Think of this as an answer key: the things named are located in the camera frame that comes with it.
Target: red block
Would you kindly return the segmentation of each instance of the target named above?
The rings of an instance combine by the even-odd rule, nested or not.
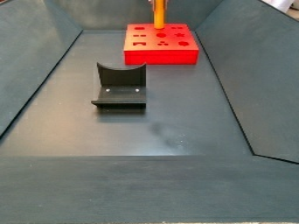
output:
[[[199,47],[187,24],[167,24],[161,30],[153,24],[129,24],[124,55],[127,65],[192,65]]]

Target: black surface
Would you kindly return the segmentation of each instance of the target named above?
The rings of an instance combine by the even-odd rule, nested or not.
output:
[[[197,34],[253,152],[298,163],[298,22],[257,0],[225,0]]]
[[[116,69],[97,63],[100,90],[96,101],[97,107],[120,107],[137,109],[145,107],[145,64],[129,69]]]

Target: gray floor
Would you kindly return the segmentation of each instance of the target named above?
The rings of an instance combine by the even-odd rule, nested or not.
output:
[[[204,52],[149,66],[145,113],[89,103],[123,37],[84,32],[1,139],[0,223],[299,221],[299,166],[251,155]]]
[[[103,112],[89,103],[99,96],[96,63],[124,67],[123,44],[121,31],[84,32],[8,131],[0,155],[249,155],[204,52],[196,66],[148,66],[145,112]]]

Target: shape-shaped hole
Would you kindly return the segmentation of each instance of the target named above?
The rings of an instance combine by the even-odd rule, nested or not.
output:
[[[160,43],[157,45],[159,46],[168,46],[168,44],[164,41],[160,41]]]
[[[164,33],[156,33],[156,37],[163,39],[165,37],[165,34]]]
[[[189,45],[189,43],[188,43],[188,42],[185,42],[185,41],[180,41],[180,42],[179,42],[179,45],[180,45],[180,46],[188,46],[188,45]]]
[[[145,42],[133,42],[133,46],[145,46]]]
[[[135,34],[133,37],[135,38],[137,38],[137,37],[141,37],[143,38],[143,37],[145,37],[145,35],[144,34],[141,34],[141,35]]]
[[[184,34],[183,33],[176,33],[176,34],[173,34],[177,38],[183,38],[184,37]]]

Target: black plastic bracket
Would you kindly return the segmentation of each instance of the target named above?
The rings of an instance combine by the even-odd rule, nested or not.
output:
[[[145,64],[133,69],[113,69],[97,63],[100,90],[97,107],[145,107]]]

